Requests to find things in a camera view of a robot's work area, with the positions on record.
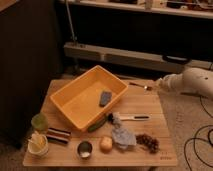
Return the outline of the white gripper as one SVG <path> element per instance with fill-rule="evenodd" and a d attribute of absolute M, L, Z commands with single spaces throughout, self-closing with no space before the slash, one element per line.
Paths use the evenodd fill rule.
<path fill-rule="evenodd" d="M 157 85 L 171 92 L 180 92 L 183 89 L 183 80 L 181 74 L 169 74 L 157 80 Z"/>

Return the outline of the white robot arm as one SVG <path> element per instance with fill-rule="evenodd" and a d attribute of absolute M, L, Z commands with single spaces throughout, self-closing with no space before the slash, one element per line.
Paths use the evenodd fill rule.
<path fill-rule="evenodd" d="M 213 100 L 213 71 L 187 68 L 180 74 L 168 74 L 157 85 L 170 92 L 201 95 Z"/>

